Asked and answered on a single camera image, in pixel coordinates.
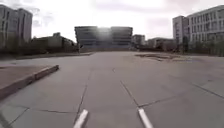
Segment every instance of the distant building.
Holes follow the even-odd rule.
[[[17,45],[29,42],[31,27],[32,13],[0,5],[0,49],[4,49],[9,42],[17,42]]]
[[[134,43],[135,45],[146,45],[145,35],[133,35],[132,43]]]
[[[131,43],[133,28],[111,27],[112,41],[114,45],[129,45]]]
[[[187,37],[190,43],[223,41],[224,5],[209,8],[187,17],[176,17],[173,19],[173,28],[174,39],[177,42],[183,42],[184,34],[189,35]]]
[[[125,50],[130,48],[132,30],[131,27],[77,26],[75,34],[82,50]]]
[[[46,52],[70,51],[75,43],[61,36],[60,33],[54,33],[53,36],[40,37],[32,39],[30,45],[37,49],[41,48]]]
[[[174,43],[174,40],[169,38],[156,37],[156,38],[147,40],[147,42],[148,42],[148,47],[153,49],[171,51],[176,48],[176,44]]]

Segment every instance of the curb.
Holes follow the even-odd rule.
[[[21,79],[12,82],[5,88],[0,89],[0,100],[30,85],[31,83],[34,83],[35,81],[40,80],[41,78],[57,71],[58,69],[59,69],[58,65],[47,67],[38,72],[32,73],[31,75],[25,76]]]

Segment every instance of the white painted line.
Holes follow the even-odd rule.
[[[139,108],[138,113],[140,115],[140,118],[141,118],[145,128],[153,128],[152,123],[150,122],[149,118],[147,117],[144,109]]]
[[[86,109],[84,109],[82,113],[80,114],[78,120],[75,122],[75,125],[73,128],[82,128],[84,126],[84,123],[87,119],[88,114],[89,112]]]

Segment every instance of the paved ground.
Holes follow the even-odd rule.
[[[1,115],[13,128],[72,128],[85,108],[90,112],[87,128],[143,128],[137,115],[142,107],[155,128],[224,127],[223,58],[157,61],[135,54],[0,62],[60,66],[2,101]]]

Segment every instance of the overcast sky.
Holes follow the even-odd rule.
[[[224,4],[223,0],[0,0],[33,13],[32,36],[61,32],[75,40],[74,26],[131,26],[147,38],[172,37],[172,18]]]

